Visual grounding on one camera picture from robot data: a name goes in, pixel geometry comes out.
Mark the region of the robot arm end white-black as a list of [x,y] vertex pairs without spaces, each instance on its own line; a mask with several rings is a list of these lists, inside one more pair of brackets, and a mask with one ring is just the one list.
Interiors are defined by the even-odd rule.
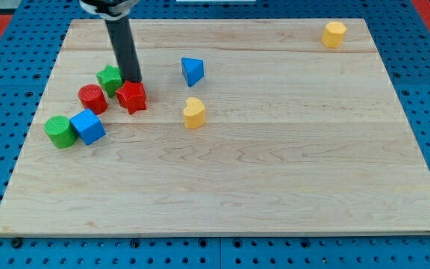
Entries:
[[79,0],[83,10],[104,20],[118,20],[127,16],[140,0]]

